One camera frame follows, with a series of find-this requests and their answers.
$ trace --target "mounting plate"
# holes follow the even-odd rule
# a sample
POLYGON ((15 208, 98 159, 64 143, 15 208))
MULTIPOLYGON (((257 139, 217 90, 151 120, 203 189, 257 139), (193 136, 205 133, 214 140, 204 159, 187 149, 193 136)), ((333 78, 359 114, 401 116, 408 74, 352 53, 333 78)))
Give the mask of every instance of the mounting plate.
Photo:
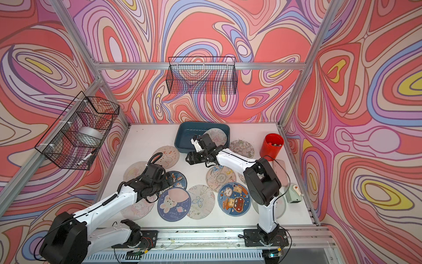
MULTIPOLYGON (((141 239, 141 243, 139 244, 139 246, 137 246, 135 248, 142 248, 142 249, 149 248, 149 247, 151 247, 151 241, 152 241, 152 247, 151 248, 154 248, 155 245, 157 244, 158 231, 157 230, 141 230, 141 232, 142 232, 143 237, 148 237, 151 240, 141 239)), ((118 244, 118 245, 112 246, 112 248, 129 248, 129 247, 127 245, 118 244)))
MULTIPOLYGON (((245 246, 247 247, 262 247, 267 246, 260 242, 260 236, 258 234, 258 229, 245 229, 243 230, 243 235, 248 239, 245 239, 245 246)), ((278 229, 277 234, 272 240, 269 241, 269 245, 280 246, 284 248, 289 245, 289 240, 287 240, 286 230, 278 229)))

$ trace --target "wire basket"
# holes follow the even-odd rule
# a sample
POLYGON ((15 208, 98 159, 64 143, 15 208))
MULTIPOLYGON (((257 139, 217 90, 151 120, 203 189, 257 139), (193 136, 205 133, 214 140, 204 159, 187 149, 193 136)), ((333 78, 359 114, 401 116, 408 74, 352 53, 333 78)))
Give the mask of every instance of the wire basket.
POLYGON ((236 94, 236 58, 169 57, 168 93, 236 94))
POLYGON ((90 170, 119 109, 104 98, 85 96, 53 139, 40 144, 46 147, 41 150, 38 142, 35 148, 61 169, 90 170))

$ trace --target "green pencil sharpener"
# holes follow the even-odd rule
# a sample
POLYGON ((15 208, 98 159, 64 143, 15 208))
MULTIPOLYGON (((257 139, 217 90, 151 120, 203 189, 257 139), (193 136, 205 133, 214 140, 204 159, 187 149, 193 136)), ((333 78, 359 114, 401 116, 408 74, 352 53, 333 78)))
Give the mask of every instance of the green pencil sharpener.
POLYGON ((302 196, 303 194, 300 192, 299 187, 296 184, 290 185, 290 188, 286 193, 288 203, 298 203, 302 200, 302 196))

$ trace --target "round coaster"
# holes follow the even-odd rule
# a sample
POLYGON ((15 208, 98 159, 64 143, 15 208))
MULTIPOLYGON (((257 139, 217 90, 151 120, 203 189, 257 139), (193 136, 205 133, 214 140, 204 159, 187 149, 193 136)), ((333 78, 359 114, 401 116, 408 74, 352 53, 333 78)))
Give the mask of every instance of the round coaster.
POLYGON ((235 140, 231 142, 230 150, 247 158, 253 158, 255 155, 255 150, 251 143, 244 140, 235 140))
POLYGON ((227 143, 227 135, 219 128, 208 129, 204 134, 210 135, 211 140, 217 145, 224 145, 227 143))
POLYGON ((130 165, 129 168, 127 168, 123 174, 123 180, 127 182, 131 179, 138 177, 145 170, 147 164, 147 161, 139 161, 130 165))
MULTIPOLYGON (((148 197, 148 201, 155 201, 157 197, 155 195, 148 197)), ((129 220, 138 220, 147 215, 152 207, 154 206, 154 203, 149 203, 145 201, 145 199, 140 200, 137 203, 134 203, 120 212, 122 213, 123 217, 129 220)))
POLYGON ((173 187, 165 191, 158 199, 158 214, 166 221, 179 221, 189 212, 190 204, 189 193, 185 189, 173 187))
POLYGON ((173 187, 179 187, 179 188, 183 188, 186 190, 187 187, 187 180, 186 177, 178 171, 169 171, 168 173, 170 173, 170 176, 173 178, 174 184, 173 186, 168 187, 165 190, 160 191, 160 196, 168 189, 173 188, 173 187))
POLYGON ((237 182, 225 184, 217 194, 218 205, 228 215, 241 216, 251 207, 251 197, 245 186, 237 182))
POLYGON ((187 216, 192 219, 202 219, 211 213, 215 205, 215 195, 208 186, 198 184, 187 192, 192 199, 187 216))
MULTIPOLYGON (((255 211, 258 212, 258 204, 253 199, 252 206, 254 207, 255 211)), ((279 219, 286 211, 286 198, 284 196, 279 198, 276 201, 276 205, 274 207, 274 215, 276 216, 276 219, 279 219)))
POLYGON ((240 173, 238 173, 238 175, 239 175, 239 179, 244 183, 244 184, 246 184, 246 180, 245 180, 245 176, 243 176, 242 174, 240 174, 240 173))
POLYGON ((173 167, 180 157, 179 151, 173 146, 163 146, 154 151, 154 154, 158 152, 162 152, 162 157, 155 164, 161 165, 165 169, 173 167))
POLYGON ((205 180, 213 191, 218 192, 224 184, 235 182, 236 174, 228 167, 216 165, 208 170, 205 180))

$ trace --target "red cup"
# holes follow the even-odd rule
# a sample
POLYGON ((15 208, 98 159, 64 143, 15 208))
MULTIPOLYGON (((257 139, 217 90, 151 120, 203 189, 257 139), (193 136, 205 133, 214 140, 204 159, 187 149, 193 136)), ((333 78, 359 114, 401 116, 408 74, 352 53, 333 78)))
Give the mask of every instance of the red cup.
POLYGON ((279 134, 268 134, 265 136, 264 142, 262 143, 260 155, 262 158, 265 158, 268 161, 272 161, 273 159, 276 159, 283 145, 284 140, 279 134))

